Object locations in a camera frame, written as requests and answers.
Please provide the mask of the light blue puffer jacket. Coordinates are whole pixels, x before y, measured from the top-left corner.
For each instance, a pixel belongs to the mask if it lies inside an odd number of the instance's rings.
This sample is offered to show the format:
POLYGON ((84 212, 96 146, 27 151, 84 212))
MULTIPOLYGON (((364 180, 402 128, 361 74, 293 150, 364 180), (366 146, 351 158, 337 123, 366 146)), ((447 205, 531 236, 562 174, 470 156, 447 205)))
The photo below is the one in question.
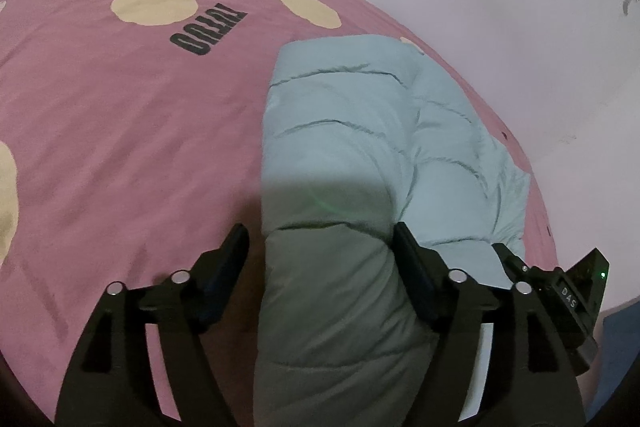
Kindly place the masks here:
POLYGON ((262 140, 266 291, 259 426, 398 426, 437 338, 388 241, 418 243, 482 284, 524 254, 529 176, 454 78, 383 36, 295 41, 279 54, 262 140))

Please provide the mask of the pink polka-dot bed sheet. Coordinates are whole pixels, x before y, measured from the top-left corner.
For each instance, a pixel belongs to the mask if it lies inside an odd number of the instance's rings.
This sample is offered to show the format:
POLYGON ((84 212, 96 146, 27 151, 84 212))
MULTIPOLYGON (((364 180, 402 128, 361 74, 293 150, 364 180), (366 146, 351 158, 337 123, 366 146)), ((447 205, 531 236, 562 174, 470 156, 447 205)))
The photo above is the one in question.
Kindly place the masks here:
MULTIPOLYGON (((351 36, 431 57, 529 176, 520 146, 472 87, 368 2, 1 0, 3 425, 38 415, 57 426, 67 366, 109 283, 162 283, 244 225, 247 260, 201 340, 233 426, 259 426, 268 90, 287 44, 351 36)), ((529 176, 516 254, 525 263, 529 219, 543 212, 529 176)))

